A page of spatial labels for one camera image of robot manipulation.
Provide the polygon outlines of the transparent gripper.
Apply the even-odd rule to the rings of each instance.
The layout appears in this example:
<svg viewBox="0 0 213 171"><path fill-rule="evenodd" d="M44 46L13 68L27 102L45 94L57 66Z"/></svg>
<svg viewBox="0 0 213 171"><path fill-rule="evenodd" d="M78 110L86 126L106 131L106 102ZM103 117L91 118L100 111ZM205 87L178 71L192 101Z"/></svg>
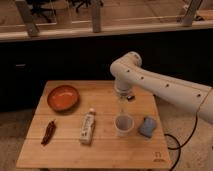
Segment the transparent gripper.
<svg viewBox="0 0 213 171"><path fill-rule="evenodd" d="M125 114L127 112L127 106L129 102L135 100L135 95L133 93L124 94L124 95L117 95L119 113Z"/></svg>

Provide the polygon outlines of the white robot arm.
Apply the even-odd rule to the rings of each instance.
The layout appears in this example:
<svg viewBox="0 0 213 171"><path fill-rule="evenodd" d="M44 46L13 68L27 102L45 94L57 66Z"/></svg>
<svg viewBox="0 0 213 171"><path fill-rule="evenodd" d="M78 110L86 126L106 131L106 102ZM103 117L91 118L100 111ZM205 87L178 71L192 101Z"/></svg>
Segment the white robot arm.
<svg viewBox="0 0 213 171"><path fill-rule="evenodd" d="M150 72L141 65L136 52L128 52L110 65L119 96L128 96L136 85L213 125L213 87Z"/></svg>

